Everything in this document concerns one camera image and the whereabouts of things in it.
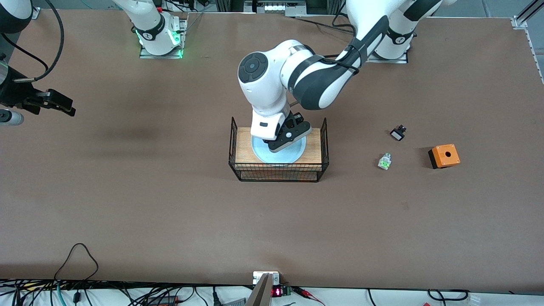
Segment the black wire basket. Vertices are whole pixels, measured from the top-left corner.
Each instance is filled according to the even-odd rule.
[[[320,163],[241,163],[236,162],[238,127],[234,117],[231,121],[231,145],[228,165],[236,177],[243,182],[318,182],[329,166],[329,143],[327,139],[327,119],[320,130]]]

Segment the gray floor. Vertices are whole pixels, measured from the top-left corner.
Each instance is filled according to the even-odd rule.
[[[519,13],[531,0],[458,0],[450,7],[441,8],[436,16],[446,17],[512,17]],[[119,9],[111,0],[85,0],[93,9]],[[80,0],[52,0],[58,9],[88,9]],[[47,8],[44,0],[34,0],[37,7]],[[529,34],[540,66],[544,66],[544,9],[529,22]],[[11,35],[16,40],[18,35]],[[0,39],[0,52],[11,55],[13,48]]]

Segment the blue plate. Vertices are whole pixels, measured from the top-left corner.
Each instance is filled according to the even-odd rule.
[[[291,164],[296,162],[306,149],[306,136],[287,148],[273,153],[262,139],[251,136],[251,147],[255,155],[267,164]]]

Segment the brown table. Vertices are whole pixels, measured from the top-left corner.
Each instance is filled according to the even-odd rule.
[[[368,64],[330,108],[304,111],[329,123],[322,182],[241,183],[227,164],[231,116],[251,122],[239,61],[291,38],[334,54],[349,34],[205,14],[185,58],[141,60],[123,12],[61,16],[63,56],[35,86],[77,115],[0,129],[1,278],[51,278],[84,242],[96,279],[248,284],[279,270],[307,286],[544,288],[544,86],[508,19],[423,21],[408,65]],[[19,43],[51,62],[53,14]],[[18,52],[10,64],[41,72]],[[402,142],[388,135],[399,124]],[[461,164],[430,169],[427,151],[447,143]],[[81,249],[70,265],[63,278],[92,270]]]

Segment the orange cube with hole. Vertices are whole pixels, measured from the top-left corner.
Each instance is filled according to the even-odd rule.
[[[437,145],[429,151],[433,169],[447,168],[461,163],[454,144]]]

